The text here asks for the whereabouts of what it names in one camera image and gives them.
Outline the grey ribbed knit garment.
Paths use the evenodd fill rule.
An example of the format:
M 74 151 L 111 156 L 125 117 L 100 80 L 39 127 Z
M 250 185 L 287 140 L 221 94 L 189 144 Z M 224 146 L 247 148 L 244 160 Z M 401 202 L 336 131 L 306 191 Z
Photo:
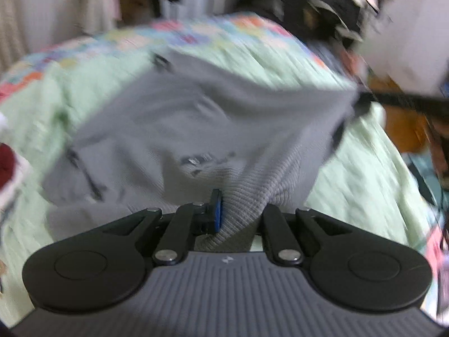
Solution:
M 245 250 L 268 204 L 305 204 L 357 113 L 358 90 L 271 88 L 169 53 L 84 122 L 43 181 L 61 240 L 147 208 L 223 195 L 220 232 L 200 250 Z

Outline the green floral bedspread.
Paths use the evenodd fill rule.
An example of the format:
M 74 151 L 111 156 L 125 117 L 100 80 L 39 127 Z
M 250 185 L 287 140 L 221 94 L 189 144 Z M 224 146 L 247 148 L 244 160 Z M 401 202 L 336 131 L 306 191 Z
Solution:
M 284 28 L 256 15 L 163 21 L 70 40 L 17 63 L 1 80 L 1 140 L 30 164 L 9 209 L 1 213 L 1 320 L 14 325 L 32 305 L 21 281 L 26 258 L 50 243 L 49 203 L 41 180 L 76 129 L 101 104 L 152 64 L 178 49 L 272 87 L 341 88 L 342 73 Z M 373 104 L 343 137 L 306 205 L 411 246 L 433 270 L 443 262 L 442 217 L 421 197 L 416 180 L 384 130 Z

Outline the dark cluttered shelf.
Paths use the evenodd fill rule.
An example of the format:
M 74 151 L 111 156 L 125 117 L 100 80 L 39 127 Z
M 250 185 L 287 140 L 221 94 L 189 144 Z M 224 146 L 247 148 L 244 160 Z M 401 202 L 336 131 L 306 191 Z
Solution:
M 300 40 L 363 41 L 367 9 L 377 0 L 240 0 L 237 7 L 280 24 Z

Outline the beige curtain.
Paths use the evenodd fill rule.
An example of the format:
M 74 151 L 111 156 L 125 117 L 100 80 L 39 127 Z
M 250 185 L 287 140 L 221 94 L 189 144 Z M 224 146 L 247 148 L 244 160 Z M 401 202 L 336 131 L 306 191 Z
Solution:
M 21 0 L 1 0 L 1 75 L 28 53 Z

